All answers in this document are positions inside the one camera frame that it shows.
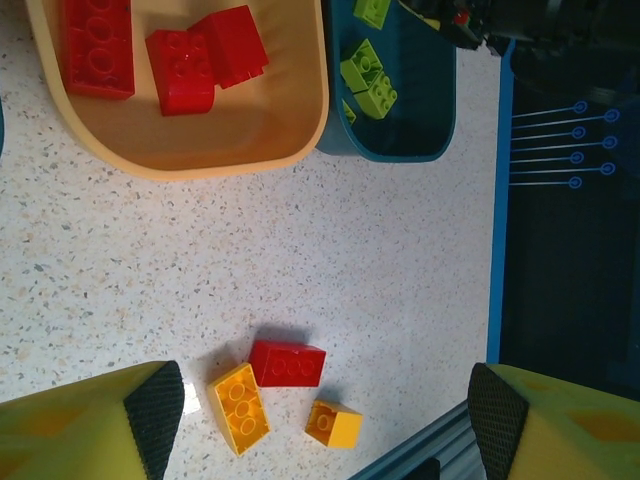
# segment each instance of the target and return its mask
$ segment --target black rubber pad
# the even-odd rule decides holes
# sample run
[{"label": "black rubber pad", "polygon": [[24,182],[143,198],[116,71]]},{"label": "black rubber pad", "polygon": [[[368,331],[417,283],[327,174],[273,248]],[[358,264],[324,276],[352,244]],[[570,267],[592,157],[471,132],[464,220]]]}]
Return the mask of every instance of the black rubber pad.
[{"label": "black rubber pad", "polygon": [[124,400],[129,425],[149,480],[162,480],[184,407],[176,362],[167,362]]},{"label": "black rubber pad", "polygon": [[507,480],[529,402],[481,363],[473,367],[467,401],[487,480]]}]

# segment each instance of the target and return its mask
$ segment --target tan plastic bin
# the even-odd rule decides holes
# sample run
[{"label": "tan plastic bin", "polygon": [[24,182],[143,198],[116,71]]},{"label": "tan plastic bin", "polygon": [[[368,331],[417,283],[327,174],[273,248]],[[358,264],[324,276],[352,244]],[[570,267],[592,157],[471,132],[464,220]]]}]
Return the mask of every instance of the tan plastic bin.
[{"label": "tan plastic bin", "polygon": [[[60,1],[27,0],[49,89],[75,136],[114,167],[155,180],[236,175],[291,165],[316,145],[329,102],[320,0],[133,0],[136,93],[124,101],[65,91]],[[208,114],[163,117],[145,38],[239,5],[249,5],[269,56],[264,75],[217,87]]]}]

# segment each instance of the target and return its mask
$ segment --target terrazzo surface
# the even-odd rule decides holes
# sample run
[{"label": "terrazzo surface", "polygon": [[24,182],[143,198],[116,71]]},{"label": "terrazzo surface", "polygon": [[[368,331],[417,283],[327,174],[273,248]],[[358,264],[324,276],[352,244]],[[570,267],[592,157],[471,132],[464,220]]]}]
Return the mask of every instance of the terrazzo surface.
[{"label": "terrazzo surface", "polygon": [[[0,401],[175,359],[187,392],[167,479],[344,479],[466,396],[485,357],[499,62],[461,52],[433,164],[314,152],[185,183],[130,177],[64,130],[23,2],[0,4]],[[241,458],[204,398],[256,335],[328,351],[319,389],[263,390]],[[355,450],[304,433],[316,397],[365,420]]]}]

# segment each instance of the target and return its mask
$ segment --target toy brick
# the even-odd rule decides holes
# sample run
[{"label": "toy brick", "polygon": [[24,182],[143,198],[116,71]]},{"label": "toy brick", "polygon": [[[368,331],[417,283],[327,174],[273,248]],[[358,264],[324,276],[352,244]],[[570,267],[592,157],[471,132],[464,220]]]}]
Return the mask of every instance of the toy brick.
[{"label": "toy brick", "polygon": [[362,112],[377,120],[383,119],[398,98],[391,79],[381,72],[366,92],[356,93],[355,99]]},{"label": "toy brick", "polygon": [[204,38],[189,32],[156,30],[146,43],[162,114],[211,110],[215,81]]},{"label": "toy brick", "polygon": [[340,74],[353,93],[367,90],[382,72],[382,63],[365,39],[353,55],[340,62]]},{"label": "toy brick", "polygon": [[370,27],[382,30],[391,0],[358,0],[353,14]]},{"label": "toy brick", "polygon": [[351,109],[349,104],[344,101],[344,99],[342,100],[342,108],[344,109],[344,115],[347,117],[347,121],[349,122],[349,125],[353,125],[357,118],[356,114]]},{"label": "toy brick", "polygon": [[305,432],[329,448],[355,448],[362,414],[336,403],[316,400]]},{"label": "toy brick", "polygon": [[260,387],[317,387],[326,355],[309,345],[258,340],[249,363]]},{"label": "toy brick", "polygon": [[206,16],[189,31],[204,36],[216,81],[222,88],[262,75],[269,64],[249,7]]},{"label": "toy brick", "polygon": [[135,93],[130,0],[64,0],[62,80],[69,93],[124,100]]},{"label": "toy brick", "polygon": [[251,365],[243,363],[207,386],[216,423],[236,455],[270,431]]}]

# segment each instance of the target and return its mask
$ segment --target red lego brick in bin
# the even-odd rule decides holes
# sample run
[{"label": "red lego brick in bin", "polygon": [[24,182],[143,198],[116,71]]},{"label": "red lego brick in bin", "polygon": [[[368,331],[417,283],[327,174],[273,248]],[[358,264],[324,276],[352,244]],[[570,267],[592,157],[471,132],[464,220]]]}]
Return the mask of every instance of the red lego brick in bin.
[{"label": "red lego brick in bin", "polygon": [[249,7],[231,8],[206,16],[189,31],[204,35],[218,84],[228,88],[262,75],[269,59]]},{"label": "red lego brick in bin", "polygon": [[211,110],[215,81],[202,35],[156,30],[147,51],[163,115]]},{"label": "red lego brick in bin", "polygon": [[249,363],[260,387],[317,387],[326,355],[309,345],[257,340]]},{"label": "red lego brick in bin", "polygon": [[67,92],[124,100],[135,92],[131,2],[62,0],[62,81]]}]

